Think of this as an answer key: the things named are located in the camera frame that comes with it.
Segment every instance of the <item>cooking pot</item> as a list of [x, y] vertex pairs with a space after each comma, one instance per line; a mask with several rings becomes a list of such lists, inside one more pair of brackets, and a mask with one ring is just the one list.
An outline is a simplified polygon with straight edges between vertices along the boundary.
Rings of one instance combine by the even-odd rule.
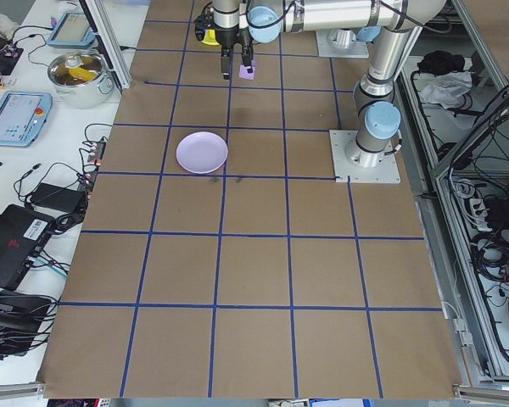
[[59, 56], [49, 65], [48, 77], [59, 96], [79, 109], [98, 106], [111, 96], [115, 88], [102, 57], [90, 51]]

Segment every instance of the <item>black laptop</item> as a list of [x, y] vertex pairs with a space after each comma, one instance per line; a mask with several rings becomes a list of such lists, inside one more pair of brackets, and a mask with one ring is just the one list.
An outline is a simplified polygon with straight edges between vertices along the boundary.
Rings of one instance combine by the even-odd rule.
[[0, 287], [14, 290], [54, 229], [54, 218], [18, 205], [0, 215]]

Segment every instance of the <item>pink plate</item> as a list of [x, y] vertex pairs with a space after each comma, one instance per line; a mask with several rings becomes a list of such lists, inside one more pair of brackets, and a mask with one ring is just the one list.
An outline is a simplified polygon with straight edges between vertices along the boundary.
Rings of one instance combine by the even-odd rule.
[[199, 131], [183, 138], [176, 150], [177, 162], [194, 174], [207, 174], [227, 160], [228, 146], [214, 133]]

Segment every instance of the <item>yellow object in pot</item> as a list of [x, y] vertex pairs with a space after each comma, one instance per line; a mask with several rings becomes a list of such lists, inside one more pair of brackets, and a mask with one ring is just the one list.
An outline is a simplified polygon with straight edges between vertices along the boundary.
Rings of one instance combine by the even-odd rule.
[[76, 79], [80, 79], [85, 82], [90, 82], [96, 78], [96, 74], [90, 70], [84, 70], [83, 68], [68, 68], [70, 75]]

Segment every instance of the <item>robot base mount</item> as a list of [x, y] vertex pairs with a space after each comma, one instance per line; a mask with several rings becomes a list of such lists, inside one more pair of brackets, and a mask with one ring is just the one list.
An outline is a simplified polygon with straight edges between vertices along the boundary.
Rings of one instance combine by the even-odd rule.
[[[385, 155], [383, 160], [374, 168], [363, 168], [351, 163], [345, 154], [347, 145], [356, 138], [354, 130], [330, 130], [332, 144], [333, 172], [336, 182], [360, 184], [399, 184], [400, 173], [393, 154]], [[389, 142], [385, 151], [392, 151]]]

